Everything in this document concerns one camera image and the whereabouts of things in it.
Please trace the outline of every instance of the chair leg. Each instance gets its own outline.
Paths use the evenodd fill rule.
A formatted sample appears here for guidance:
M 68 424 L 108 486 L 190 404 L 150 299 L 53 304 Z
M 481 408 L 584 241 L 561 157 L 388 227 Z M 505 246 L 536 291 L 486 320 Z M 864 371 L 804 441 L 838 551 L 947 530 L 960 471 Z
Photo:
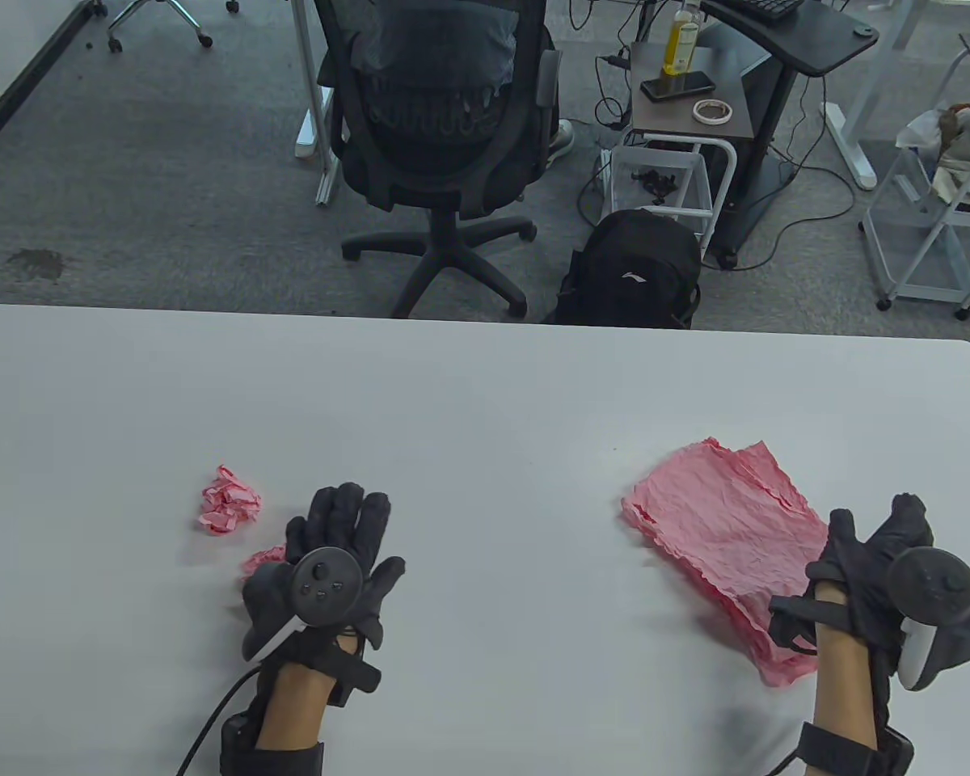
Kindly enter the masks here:
M 427 235 L 423 232 L 378 232 L 341 241 L 341 255 L 346 262 L 358 261 L 363 251 L 424 255 L 427 251 Z
M 131 15 L 134 15 L 135 12 L 139 11 L 141 9 L 141 5 L 146 5 L 146 3 L 148 3 L 148 0 L 131 0 L 129 5 L 123 8 L 123 10 L 119 12 L 119 15 L 112 19 L 112 23 L 108 25 L 108 39 L 111 40 L 113 37 L 115 37 L 115 30 L 122 26 L 123 23 L 126 23 L 126 19 L 129 19 Z
M 201 25 L 197 22 L 197 19 L 194 19 L 193 16 L 190 15 L 190 11 L 187 11 L 183 5 L 179 4 L 179 0 L 165 0 L 165 2 L 172 6 L 172 10 L 182 16 L 184 22 L 189 23 L 194 32 L 197 33 L 198 37 L 201 36 Z
M 518 234 L 522 240 L 532 241 L 536 237 L 536 226 L 530 218 L 509 217 L 493 218 L 492 221 L 479 221 L 470 226 L 462 226 L 459 230 L 460 239 L 469 248 L 476 248 L 492 240 Z
M 452 266 L 469 274 L 474 280 L 495 291 L 510 304 L 508 312 L 514 318 L 524 318 L 529 313 L 529 300 L 525 292 L 514 285 L 514 281 L 506 277 L 499 269 L 475 254 L 470 248 L 464 248 L 456 254 Z
M 445 261 L 443 255 L 427 251 L 417 269 L 410 275 L 410 280 L 407 280 L 403 292 L 399 294 L 399 301 L 392 310 L 392 318 L 410 318 L 410 313 L 414 311 L 431 281 L 447 266 L 449 262 Z

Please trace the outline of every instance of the wall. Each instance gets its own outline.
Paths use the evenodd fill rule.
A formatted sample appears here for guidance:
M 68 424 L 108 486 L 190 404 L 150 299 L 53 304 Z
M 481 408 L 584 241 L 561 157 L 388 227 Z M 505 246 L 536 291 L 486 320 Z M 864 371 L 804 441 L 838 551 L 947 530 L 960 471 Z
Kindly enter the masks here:
M 78 0 L 0 0 L 0 95 L 76 4 Z

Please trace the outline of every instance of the crumpled pink paper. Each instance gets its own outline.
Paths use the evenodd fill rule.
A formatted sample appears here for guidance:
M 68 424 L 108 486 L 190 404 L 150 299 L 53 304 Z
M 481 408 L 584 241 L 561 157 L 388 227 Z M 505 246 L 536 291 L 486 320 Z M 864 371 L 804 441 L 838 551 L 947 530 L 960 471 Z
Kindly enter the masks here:
M 263 500 L 237 475 L 219 466 L 215 481 L 201 491 L 201 515 L 197 521 L 212 534 L 228 534 L 244 521 L 254 521 L 263 509 Z
M 247 561 L 241 564 L 241 581 L 248 581 L 251 579 L 255 569 L 259 566 L 264 566 L 267 563 L 283 563 L 286 560 L 285 557 L 285 546 L 283 544 L 277 544 L 275 547 L 270 547 L 268 550 L 262 550 L 259 553 L 255 553 Z
M 765 443 L 678 450 L 622 500 L 622 515 L 728 614 L 766 684 L 814 672 L 814 657 L 777 647 L 766 628 L 773 595 L 805 592 L 826 525 Z

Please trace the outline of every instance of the tape roll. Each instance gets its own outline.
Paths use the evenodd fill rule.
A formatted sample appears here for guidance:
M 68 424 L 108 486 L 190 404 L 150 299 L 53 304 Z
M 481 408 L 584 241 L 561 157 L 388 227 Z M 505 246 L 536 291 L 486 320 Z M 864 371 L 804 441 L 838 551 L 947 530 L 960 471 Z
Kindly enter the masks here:
M 699 99 L 693 104 L 693 117 L 708 126 L 720 126 L 733 117 L 733 108 L 721 99 Z

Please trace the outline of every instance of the white sneaker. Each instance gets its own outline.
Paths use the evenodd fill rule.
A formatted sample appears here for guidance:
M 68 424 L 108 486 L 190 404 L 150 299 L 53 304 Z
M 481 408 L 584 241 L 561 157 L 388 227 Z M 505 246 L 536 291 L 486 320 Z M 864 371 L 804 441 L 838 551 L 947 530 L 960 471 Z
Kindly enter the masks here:
M 550 138 L 550 156 L 546 166 L 552 165 L 555 159 L 560 159 L 569 153 L 573 145 L 575 145 L 574 127 L 567 119 L 560 119 L 558 127 L 556 127 L 556 134 Z

